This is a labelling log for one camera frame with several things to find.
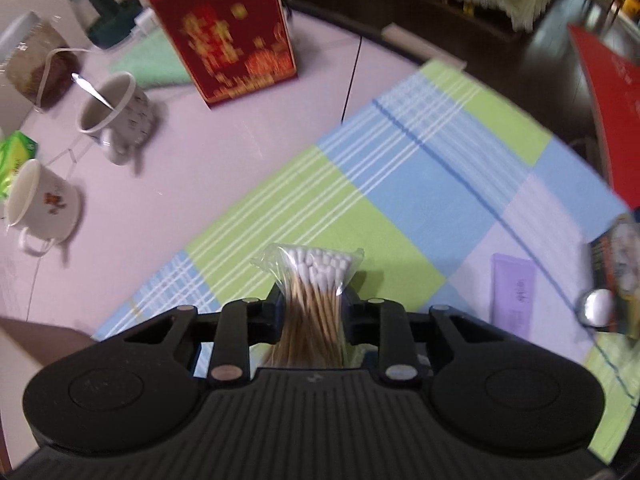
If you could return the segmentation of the green tissue pack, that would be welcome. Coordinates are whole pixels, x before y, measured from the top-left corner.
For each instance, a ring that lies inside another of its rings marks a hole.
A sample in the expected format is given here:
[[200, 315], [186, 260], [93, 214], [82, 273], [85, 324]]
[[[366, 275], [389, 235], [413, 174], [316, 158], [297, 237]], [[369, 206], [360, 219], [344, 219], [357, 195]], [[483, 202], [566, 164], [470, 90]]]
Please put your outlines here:
[[25, 162], [37, 155], [38, 144], [20, 130], [14, 131], [1, 141], [0, 152], [0, 197], [4, 202], [9, 197], [11, 185]]

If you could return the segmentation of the red folder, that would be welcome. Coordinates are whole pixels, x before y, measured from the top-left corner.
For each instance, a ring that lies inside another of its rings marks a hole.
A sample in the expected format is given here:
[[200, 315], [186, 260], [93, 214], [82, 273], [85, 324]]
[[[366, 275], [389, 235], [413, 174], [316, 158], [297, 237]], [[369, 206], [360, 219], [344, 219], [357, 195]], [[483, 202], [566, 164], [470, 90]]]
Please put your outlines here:
[[594, 121], [610, 187], [639, 208], [639, 66], [585, 29], [567, 27], [594, 106]]

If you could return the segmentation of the bag of cotton swabs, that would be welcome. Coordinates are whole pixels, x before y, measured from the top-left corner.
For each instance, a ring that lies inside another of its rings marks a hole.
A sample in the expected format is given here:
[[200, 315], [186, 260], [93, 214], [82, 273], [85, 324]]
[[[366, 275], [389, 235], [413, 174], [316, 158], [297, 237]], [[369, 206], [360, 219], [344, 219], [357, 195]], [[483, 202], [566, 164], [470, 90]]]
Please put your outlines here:
[[271, 274], [284, 299], [279, 340], [262, 367], [345, 368], [349, 363], [343, 299], [364, 258], [353, 252], [295, 244], [270, 244], [252, 265]]

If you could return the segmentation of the white patterned mug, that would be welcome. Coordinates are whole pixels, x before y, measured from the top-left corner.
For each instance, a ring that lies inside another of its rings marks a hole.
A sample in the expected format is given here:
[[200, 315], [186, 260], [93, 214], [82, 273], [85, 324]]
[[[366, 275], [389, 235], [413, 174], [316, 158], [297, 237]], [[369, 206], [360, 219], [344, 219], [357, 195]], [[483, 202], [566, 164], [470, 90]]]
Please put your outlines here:
[[154, 106], [136, 78], [127, 72], [107, 78], [96, 92], [111, 107], [89, 96], [77, 117], [77, 129], [95, 140], [110, 162], [126, 165], [152, 136]]

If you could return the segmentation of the mint green cloth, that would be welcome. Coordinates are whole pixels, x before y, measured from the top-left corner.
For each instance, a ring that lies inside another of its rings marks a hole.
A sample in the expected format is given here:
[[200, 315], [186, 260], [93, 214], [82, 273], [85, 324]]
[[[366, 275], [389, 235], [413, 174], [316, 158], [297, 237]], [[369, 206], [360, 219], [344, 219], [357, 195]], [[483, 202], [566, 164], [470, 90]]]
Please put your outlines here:
[[192, 84], [181, 58], [163, 29], [155, 29], [110, 65], [110, 73], [130, 73], [142, 89]]

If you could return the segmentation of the lilac cream tube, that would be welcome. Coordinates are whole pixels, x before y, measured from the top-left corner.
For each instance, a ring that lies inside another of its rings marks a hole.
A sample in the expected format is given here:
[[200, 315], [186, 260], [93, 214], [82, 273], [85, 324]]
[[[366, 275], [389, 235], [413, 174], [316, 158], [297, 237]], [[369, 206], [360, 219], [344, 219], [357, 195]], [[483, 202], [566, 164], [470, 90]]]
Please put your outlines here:
[[495, 254], [492, 262], [491, 323], [527, 339], [532, 324], [536, 266], [529, 260]]

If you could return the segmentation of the green carded tool package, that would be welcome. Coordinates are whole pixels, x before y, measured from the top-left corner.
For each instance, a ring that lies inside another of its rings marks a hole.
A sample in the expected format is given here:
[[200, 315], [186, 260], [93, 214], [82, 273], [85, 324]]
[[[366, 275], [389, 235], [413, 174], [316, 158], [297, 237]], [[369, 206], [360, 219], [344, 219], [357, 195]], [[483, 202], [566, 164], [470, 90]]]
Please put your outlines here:
[[621, 214], [588, 244], [592, 287], [578, 318], [599, 332], [639, 339], [639, 223]]

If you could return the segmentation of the white mug dark rim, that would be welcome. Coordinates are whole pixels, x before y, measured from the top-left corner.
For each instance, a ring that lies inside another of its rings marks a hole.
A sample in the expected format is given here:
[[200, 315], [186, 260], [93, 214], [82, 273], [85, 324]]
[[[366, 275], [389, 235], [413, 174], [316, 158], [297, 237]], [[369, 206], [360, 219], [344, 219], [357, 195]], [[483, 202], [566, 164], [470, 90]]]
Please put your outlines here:
[[18, 170], [4, 204], [6, 228], [17, 230], [22, 252], [41, 258], [72, 235], [80, 208], [75, 185], [29, 159]]

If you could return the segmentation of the red festive gift box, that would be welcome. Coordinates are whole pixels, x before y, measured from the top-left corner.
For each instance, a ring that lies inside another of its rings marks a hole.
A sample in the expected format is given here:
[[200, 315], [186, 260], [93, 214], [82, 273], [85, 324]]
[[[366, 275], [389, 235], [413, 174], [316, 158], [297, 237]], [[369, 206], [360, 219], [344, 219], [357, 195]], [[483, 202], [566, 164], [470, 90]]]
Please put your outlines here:
[[149, 0], [205, 103], [297, 76], [281, 0]]

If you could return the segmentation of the glass jar with brown contents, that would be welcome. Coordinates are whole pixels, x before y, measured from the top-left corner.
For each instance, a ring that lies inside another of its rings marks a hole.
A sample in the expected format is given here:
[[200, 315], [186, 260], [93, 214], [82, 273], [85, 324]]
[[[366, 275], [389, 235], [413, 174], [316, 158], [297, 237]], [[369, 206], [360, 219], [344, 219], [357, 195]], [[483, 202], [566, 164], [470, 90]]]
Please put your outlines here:
[[1, 71], [25, 99], [50, 110], [73, 83], [81, 65], [63, 36], [48, 20], [29, 11], [1, 34]]

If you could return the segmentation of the metal spoon in mug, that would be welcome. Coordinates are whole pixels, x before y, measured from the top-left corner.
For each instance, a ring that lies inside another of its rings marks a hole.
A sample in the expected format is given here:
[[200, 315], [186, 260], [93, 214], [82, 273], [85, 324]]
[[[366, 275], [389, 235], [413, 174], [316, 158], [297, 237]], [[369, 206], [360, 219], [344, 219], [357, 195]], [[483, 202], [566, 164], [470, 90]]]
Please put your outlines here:
[[78, 73], [72, 73], [72, 79], [74, 84], [77, 84], [79, 88], [88, 93], [89, 96], [92, 96], [93, 99], [100, 102], [109, 110], [114, 110], [114, 106], [110, 102], [108, 102], [107, 99], [105, 99], [104, 96], [102, 96], [102, 94], [98, 91], [98, 89], [94, 88], [93, 84], [86, 78], [80, 76]]

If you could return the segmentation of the plaid blue green tablecloth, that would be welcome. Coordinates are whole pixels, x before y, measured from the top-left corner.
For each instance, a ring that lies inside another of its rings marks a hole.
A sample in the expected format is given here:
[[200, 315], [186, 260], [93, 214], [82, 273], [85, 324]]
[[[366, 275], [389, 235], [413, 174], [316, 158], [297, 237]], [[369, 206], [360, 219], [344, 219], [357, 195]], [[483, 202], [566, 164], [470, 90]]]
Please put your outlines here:
[[362, 249], [361, 296], [489, 318], [495, 258], [510, 256], [535, 270], [529, 339], [600, 380], [606, 408], [591, 447], [612, 460], [639, 403], [639, 355], [574, 311], [591, 285], [588, 243], [627, 210], [532, 118], [429, 62], [233, 205], [96, 334], [177, 304], [213, 312], [264, 294], [270, 278], [253, 261], [271, 243]]

